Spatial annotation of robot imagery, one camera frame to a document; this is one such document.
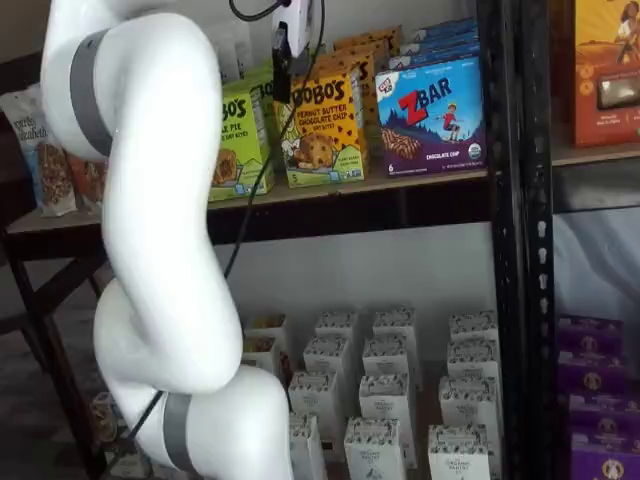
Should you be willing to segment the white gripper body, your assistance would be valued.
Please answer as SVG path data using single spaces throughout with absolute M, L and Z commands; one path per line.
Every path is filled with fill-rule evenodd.
M 313 1 L 281 1 L 272 16 L 272 49 L 287 45 L 290 53 L 302 53 L 309 46 L 313 22 Z

